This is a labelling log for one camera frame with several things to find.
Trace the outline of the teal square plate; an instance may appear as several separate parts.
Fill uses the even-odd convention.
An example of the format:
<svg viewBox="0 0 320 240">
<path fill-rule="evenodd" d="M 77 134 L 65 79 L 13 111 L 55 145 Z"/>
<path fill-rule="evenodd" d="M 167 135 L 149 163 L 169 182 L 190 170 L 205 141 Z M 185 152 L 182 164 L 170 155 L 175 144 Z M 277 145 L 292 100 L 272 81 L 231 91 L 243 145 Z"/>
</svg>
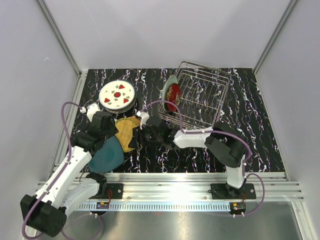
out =
<svg viewBox="0 0 320 240">
<path fill-rule="evenodd" d="M 116 136 L 109 138 L 88 163 L 91 172 L 97 174 L 109 173 L 124 163 L 124 152 Z"/>
</svg>

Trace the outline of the red floral plate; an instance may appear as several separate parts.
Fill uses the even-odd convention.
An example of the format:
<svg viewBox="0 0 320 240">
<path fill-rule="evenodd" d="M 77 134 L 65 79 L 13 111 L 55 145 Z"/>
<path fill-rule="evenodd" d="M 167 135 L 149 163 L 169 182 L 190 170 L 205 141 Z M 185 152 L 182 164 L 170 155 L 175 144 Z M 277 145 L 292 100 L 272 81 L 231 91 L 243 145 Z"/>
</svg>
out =
<svg viewBox="0 0 320 240">
<path fill-rule="evenodd" d="M 178 106 L 181 101 L 181 89 L 177 83 L 173 83 L 169 86 L 165 95 L 165 100 Z M 170 112 L 175 112 L 177 108 L 170 103 L 165 104 L 166 109 Z"/>
</svg>

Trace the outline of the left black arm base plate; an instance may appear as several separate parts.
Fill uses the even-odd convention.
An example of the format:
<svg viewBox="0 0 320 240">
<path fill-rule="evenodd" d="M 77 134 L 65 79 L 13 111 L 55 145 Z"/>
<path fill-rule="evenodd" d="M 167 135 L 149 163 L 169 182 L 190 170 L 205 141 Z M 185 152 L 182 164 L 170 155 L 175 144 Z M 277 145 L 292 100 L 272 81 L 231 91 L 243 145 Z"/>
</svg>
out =
<svg viewBox="0 0 320 240">
<path fill-rule="evenodd" d="M 105 198 L 111 200 L 121 200 L 124 193 L 123 183 L 108 183 L 106 187 Z"/>
</svg>

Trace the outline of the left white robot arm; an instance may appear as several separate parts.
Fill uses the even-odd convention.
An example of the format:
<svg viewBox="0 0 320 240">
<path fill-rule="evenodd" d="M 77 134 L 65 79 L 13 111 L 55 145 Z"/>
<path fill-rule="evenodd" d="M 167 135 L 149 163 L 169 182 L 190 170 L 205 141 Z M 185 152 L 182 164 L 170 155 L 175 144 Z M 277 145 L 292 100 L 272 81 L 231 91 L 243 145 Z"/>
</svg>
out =
<svg viewBox="0 0 320 240">
<path fill-rule="evenodd" d="M 92 115 L 87 129 L 71 140 L 68 153 L 54 174 L 34 195 L 26 194 L 21 199 L 25 239 L 30 239 L 27 226 L 55 237 L 82 202 L 107 195 L 104 175 L 124 162 L 117 132 L 110 113 L 97 111 Z"/>
</svg>

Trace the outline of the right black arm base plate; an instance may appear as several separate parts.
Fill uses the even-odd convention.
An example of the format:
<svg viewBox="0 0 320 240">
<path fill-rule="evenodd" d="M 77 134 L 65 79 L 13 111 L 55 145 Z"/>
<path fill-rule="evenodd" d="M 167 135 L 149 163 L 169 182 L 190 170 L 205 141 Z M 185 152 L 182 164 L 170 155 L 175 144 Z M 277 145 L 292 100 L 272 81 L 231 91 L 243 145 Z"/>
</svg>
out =
<svg viewBox="0 0 320 240">
<path fill-rule="evenodd" d="M 210 189 L 213 200 L 255 200 L 257 198 L 255 187 L 252 183 L 245 183 L 237 189 L 226 183 L 212 183 Z"/>
</svg>

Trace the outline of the mint green flower plate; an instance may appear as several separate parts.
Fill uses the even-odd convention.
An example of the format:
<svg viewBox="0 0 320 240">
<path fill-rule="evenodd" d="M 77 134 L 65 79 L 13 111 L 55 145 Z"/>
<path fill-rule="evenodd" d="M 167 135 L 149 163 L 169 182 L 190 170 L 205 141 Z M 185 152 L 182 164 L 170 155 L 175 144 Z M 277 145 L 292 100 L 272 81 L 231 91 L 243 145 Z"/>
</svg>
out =
<svg viewBox="0 0 320 240">
<path fill-rule="evenodd" d="M 175 105 L 175 104 L 173 104 L 173 103 L 171 103 L 171 102 L 169 102 L 169 101 L 166 101 L 166 93 L 167 93 L 170 85 L 172 85 L 172 84 L 174 84 L 174 83 L 177 83 L 177 84 L 178 84 L 178 79 L 177 79 L 177 77 L 176 77 L 175 75 L 171 75 L 171 76 L 168 78 L 168 80 L 166 81 L 166 83 L 164 84 L 164 87 L 163 87 L 163 90 L 162 90 L 162 97 L 161 97 L 161 99 L 164 100 L 164 102 L 162 102 L 162 106 L 163 106 L 163 108 L 164 108 L 166 111 L 168 111 L 167 108 L 166 108 L 166 103 L 172 104 L 173 106 Z"/>
</svg>

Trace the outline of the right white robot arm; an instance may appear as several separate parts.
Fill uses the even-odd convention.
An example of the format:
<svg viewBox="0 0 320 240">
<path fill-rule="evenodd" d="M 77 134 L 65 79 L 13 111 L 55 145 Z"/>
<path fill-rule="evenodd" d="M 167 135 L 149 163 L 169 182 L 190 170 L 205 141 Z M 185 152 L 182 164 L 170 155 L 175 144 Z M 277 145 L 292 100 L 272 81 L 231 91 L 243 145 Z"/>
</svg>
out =
<svg viewBox="0 0 320 240">
<path fill-rule="evenodd" d="M 207 149 L 226 168 L 227 178 L 222 192 L 233 199 L 244 196 L 244 165 L 252 151 L 248 143 L 228 124 L 218 122 L 208 128 L 187 130 L 170 127 L 164 120 L 152 117 L 133 128 L 128 146 L 139 148 L 151 144 L 160 144 L 170 150 Z"/>
</svg>

